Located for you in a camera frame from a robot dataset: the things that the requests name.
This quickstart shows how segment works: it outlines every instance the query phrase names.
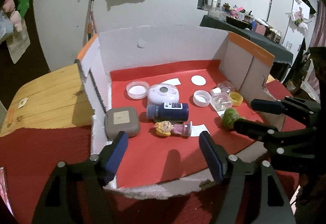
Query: dark blue bottle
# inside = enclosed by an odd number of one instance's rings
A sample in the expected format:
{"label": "dark blue bottle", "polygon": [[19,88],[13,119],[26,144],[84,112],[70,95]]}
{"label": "dark blue bottle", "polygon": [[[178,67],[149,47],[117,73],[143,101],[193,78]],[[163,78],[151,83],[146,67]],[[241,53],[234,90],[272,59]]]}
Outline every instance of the dark blue bottle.
{"label": "dark blue bottle", "polygon": [[185,122],[189,117],[189,106],[186,103],[149,104],[146,115],[148,119],[154,119],[155,121]]}

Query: yellow label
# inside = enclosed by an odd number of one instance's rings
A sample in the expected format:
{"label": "yellow label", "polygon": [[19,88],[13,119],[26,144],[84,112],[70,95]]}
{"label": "yellow label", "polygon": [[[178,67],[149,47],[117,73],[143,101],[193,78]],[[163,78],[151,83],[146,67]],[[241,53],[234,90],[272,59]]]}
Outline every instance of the yellow label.
{"label": "yellow label", "polygon": [[121,112],[115,112],[113,113],[113,124],[123,124],[123,123],[129,123],[130,117],[129,117],[129,111],[121,111]]}

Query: gray case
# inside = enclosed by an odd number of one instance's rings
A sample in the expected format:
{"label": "gray case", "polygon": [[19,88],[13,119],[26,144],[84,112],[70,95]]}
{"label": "gray case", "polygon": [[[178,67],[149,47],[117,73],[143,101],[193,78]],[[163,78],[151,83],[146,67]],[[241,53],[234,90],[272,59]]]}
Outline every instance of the gray case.
{"label": "gray case", "polygon": [[140,131],[137,110],[132,106],[112,108],[105,115],[105,134],[109,140],[114,140],[119,131],[125,131],[129,138]]}

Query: curtain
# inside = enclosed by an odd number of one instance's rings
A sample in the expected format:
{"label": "curtain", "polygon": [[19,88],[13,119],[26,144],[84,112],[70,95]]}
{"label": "curtain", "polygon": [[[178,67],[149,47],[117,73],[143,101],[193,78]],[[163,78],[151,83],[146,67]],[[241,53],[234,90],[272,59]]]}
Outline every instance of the curtain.
{"label": "curtain", "polygon": [[[317,21],[309,47],[326,47],[326,7],[321,0],[318,2]],[[309,76],[308,84],[319,96],[319,82],[316,78],[315,70]]]}

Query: cardboard box wall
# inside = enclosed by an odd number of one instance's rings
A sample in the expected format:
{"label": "cardboard box wall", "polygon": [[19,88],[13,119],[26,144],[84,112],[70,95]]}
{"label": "cardboard box wall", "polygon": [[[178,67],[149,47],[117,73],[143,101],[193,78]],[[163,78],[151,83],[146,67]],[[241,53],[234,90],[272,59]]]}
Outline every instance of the cardboard box wall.
{"label": "cardboard box wall", "polygon": [[[111,109],[111,77],[114,70],[154,66],[188,60],[221,60],[219,70],[241,95],[251,102],[255,98],[275,100],[265,89],[274,56],[232,32],[196,26],[140,26],[99,33],[84,46],[76,63],[92,117],[91,154],[98,154],[110,144],[105,136],[104,117]],[[281,130],[284,115],[264,115],[271,125]],[[251,162],[266,152],[255,142],[237,155]],[[105,189],[138,199],[167,199],[200,191],[213,179],[208,169],[168,183],[137,188],[117,188],[116,181]]]}

